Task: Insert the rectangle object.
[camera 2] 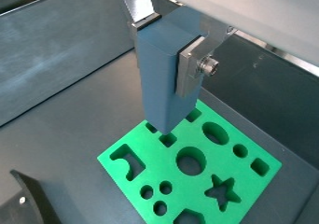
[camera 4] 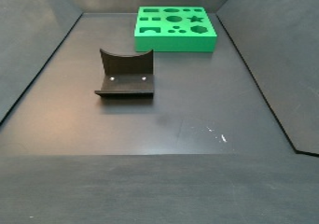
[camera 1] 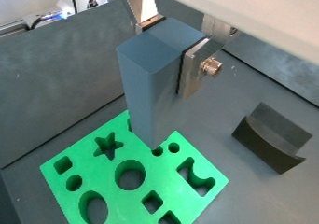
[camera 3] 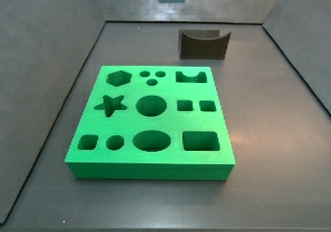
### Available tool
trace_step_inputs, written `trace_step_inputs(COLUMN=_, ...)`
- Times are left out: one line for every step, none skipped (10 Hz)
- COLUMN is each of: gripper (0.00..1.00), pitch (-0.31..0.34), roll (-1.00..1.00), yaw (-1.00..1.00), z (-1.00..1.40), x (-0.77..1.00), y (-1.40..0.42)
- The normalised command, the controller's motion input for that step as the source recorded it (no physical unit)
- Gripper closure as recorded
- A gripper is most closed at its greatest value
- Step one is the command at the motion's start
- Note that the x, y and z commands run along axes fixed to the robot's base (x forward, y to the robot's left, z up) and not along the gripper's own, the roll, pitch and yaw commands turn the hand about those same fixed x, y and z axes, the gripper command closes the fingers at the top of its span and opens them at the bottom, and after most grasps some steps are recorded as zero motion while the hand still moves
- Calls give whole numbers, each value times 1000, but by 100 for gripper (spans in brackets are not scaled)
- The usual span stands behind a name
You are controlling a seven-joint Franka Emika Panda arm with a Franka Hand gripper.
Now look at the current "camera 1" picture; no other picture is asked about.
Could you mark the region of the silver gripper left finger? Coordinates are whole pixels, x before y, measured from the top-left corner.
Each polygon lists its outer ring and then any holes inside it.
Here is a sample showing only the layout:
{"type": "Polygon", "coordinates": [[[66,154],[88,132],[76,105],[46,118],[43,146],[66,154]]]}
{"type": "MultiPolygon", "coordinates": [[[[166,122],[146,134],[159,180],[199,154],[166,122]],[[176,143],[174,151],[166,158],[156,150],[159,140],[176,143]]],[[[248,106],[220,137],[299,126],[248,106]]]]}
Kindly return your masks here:
{"type": "Polygon", "coordinates": [[[166,20],[159,14],[156,0],[126,0],[126,2],[134,16],[138,35],[166,20]]]}

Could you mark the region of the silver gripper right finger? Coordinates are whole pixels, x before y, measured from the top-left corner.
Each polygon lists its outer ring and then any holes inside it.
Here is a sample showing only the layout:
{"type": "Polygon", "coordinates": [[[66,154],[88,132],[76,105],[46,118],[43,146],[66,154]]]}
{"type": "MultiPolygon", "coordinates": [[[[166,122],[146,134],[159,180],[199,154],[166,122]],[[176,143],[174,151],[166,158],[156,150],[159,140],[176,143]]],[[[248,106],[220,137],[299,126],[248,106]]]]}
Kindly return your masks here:
{"type": "Polygon", "coordinates": [[[216,55],[239,35],[232,25],[210,15],[203,16],[202,32],[206,36],[183,54],[179,75],[179,96],[183,99],[188,99],[199,90],[206,76],[219,75],[222,62],[216,59],[216,55]]]}

